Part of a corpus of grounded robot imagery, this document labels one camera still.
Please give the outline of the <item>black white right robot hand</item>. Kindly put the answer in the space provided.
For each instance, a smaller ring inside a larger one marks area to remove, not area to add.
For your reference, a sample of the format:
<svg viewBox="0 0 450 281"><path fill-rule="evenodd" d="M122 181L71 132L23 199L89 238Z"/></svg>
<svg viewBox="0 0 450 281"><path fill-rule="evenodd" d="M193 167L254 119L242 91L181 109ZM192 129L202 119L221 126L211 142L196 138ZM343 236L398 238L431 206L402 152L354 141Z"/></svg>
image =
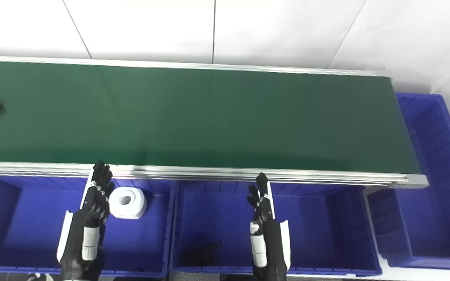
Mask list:
<svg viewBox="0 0 450 281"><path fill-rule="evenodd" d="M257 280L286 281L291 266L289 221L275 217L270 181L264 173L248 186L247 201L253 209L250 222L252 272Z"/></svg>

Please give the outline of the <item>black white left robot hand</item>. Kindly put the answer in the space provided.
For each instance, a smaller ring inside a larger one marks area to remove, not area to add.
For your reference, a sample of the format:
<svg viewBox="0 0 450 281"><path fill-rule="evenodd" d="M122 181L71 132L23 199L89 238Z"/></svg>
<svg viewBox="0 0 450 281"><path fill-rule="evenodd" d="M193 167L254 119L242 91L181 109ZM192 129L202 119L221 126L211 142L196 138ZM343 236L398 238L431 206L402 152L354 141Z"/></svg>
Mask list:
<svg viewBox="0 0 450 281"><path fill-rule="evenodd" d="M108 164L98 160L86 182L80 208L66 211L57 248L64 281L97 281L105 264L102 244L114 190Z"/></svg>

